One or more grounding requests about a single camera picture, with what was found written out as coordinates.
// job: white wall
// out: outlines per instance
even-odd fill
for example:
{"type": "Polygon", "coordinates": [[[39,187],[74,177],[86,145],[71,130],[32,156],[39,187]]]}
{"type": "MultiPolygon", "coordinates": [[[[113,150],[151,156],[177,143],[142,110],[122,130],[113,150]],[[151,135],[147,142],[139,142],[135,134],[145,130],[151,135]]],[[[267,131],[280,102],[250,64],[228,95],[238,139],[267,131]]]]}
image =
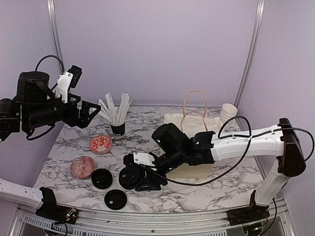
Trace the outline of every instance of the white wall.
{"type": "MultiPolygon", "coordinates": [[[[315,1],[267,1],[262,32],[240,113],[253,128],[287,117],[315,135],[315,1]]],[[[303,152],[307,135],[298,132],[303,152]]],[[[269,171],[274,158],[261,160],[269,171]]],[[[315,157],[306,171],[291,179],[284,198],[298,236],[314,235],[315,157]]]]}
{"type": "Polygon", "coordinates": [[[234,102],[256,0],[55,2],[64,60],[83,68],[76,91],[87,100],[110,91],[134,104],[181,105],[200,89],[210,105],[234,102]]]}
{"type": "MultiPolygon", "coordinates": [[[[46,1],[2,0],[0,32],[0,99],[13,98],[19,74],[33,71],[43,56],[54,53],[46,1]]],[[[48,72],[51,81],[59,74],[54,59],[44,61],[39,69],[48,72]]],[[[29,142],[26,134],[18,133],[2,142],[0,178],[33,186],[61,125],[37,141],[29,142]]],[[[7,235],[15,209],[15,204],[0,200],[1,236],[7,235]]]]}

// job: red floral plate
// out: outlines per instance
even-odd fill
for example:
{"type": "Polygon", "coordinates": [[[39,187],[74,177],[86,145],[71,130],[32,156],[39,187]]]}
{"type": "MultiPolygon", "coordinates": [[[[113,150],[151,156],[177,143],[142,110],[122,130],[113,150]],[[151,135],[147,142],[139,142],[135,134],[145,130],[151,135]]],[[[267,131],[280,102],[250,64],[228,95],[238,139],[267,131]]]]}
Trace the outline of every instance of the red floral plate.
{"type": "Polygon", "coordinates": [[[70,170],[75,178],[85,179],[94,172],[95,162],[89,156],[80,156],[72,162],[70,170]]]}
{"type": "Polygon", "coordinates": [[[96,154],[105,154],[112,146],[112,139],[107,135],[98,135],[92,138],[90,142],[90,149],[96,154]]]}

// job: bundle of straws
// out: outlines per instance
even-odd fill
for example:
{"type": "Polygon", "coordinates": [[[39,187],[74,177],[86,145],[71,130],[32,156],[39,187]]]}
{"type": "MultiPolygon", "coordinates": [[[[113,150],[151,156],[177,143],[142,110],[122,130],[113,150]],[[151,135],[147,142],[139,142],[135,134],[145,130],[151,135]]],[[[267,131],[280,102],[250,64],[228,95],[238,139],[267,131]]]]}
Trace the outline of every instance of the bundle of straws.
{"type": "Polygon", "coordinates": [[[127,111],[132,102],[132,100],[130,101],[129,94],[128,93],[122,94],[122,100],[120,102],[119,109],[117,109],[117,107],[114,105],[114,102],[110,93],[106,94],[105,98],[106,98],[108,107],[100,99],[98,101],[98,104],[101,106],[101,111],[99,112],[99,114],[105,119],[107,119],[110,124],[124,123],[126,119],[127,111]]]}

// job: bag handle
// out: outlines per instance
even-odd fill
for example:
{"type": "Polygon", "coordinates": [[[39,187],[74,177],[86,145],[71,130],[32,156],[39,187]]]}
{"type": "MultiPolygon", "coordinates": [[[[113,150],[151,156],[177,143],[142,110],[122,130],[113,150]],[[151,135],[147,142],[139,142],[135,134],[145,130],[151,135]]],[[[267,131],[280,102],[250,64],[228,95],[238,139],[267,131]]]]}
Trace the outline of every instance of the bag handle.
{"type": "Polygon", "coordinates": [[[181,121],[181,131],[184,132],[184,131],[183,131],[183,122],[184,122],[185,118],[186,118],[188,115],[190,115],[191,113],[197,113],[197,114],[199,114],[199,115],[201,116],[202,121],[203,121],[203,124],[205,125],[205,128],[206,128],[206,131],[208,131],[208,127],[207,127],[207,125],[206,125],[205,118],[204,118],[203,115],[202,115],[200,112],[198,112],[198,111],[191,111],[191,112],[188,112],[187,114],[184,115],[184,117],[182,118],[182,121],[181,121]]]}
{"type": "Polygon", "coordinates": [[[184,115],[184,117],[186,116],[186,114],[185,114],[185,106],[186,106],[187,98],[188,98],[192,93],[194,93],[194,92],[199,92],[199,93],[201,93],[202,96],[203,96],[203,98],[205,99],[206,107],[205,107],[205,112],[204,112],[204,114],[203,114],[203,117],[205,118],[205,117],[206,117],[206,113],[207,113],[207,108],[208,108],[208,102],[207,102],[207,99],[206,99],[205,94],[204,94],[202,91],[200,91],[200,90],[193,90],[193,91],[190,91],[190,92],[186,95],[185,100],[184,100],[184,105],[183,105],[183,115],[184,115]]]}

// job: marble tabletop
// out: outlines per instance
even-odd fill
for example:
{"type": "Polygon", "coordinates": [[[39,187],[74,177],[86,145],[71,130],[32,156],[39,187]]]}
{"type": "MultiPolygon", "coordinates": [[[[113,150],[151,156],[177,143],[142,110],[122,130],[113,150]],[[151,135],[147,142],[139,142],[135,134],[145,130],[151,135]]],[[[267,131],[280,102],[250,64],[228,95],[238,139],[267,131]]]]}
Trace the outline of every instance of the marble tabletop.
{"type": "MultiPolygon", "coordinates": [[[[127,205],[122,212],[172,213],[195,212],[239,207],[249,204],[250,194],[262,182],[257,163],[253,157],[246,157],[241,164],[217,181],[204,186],[183,186],[170,183],[160,191],[136,192],[125,190],[118,182],[119,171],[125,167],[123,156],[134,152],[159,154],[159,147],[151,139],[153,131],[163,124],[165,113],[181,113],[180,107],[130,107],[126,117],[126,135],[113,137],[110,125],[97,115],[89,127],[79,129],[65,125],[47,157],[38,176],[35,187],[49,187],[54,190],[57,202],[73,207],[110,210],[104,202],[106,192],[121,189],[127,194],[127,205]],[[89,143],[98,134],[113,137],[113,146],[104,155],[94,154],[89,143]],[[106,168],[113,175],[113,184],[105,190],[93,186],[91,178],[75,179],[70,173],[71,162],[79,156],[90,156],[95,160],[96,168],[106,168]]],[[[218,108],[209,108],[208,117],[218,116],[218,108]]],[[[235,122],[232,130],[238,130],[235,122]]],[[[208,179],[212,179],[231,166],[239,158],[216,162],[208,179]]],[[[189,182],[204,182],[204,179],[189,182]]]]}

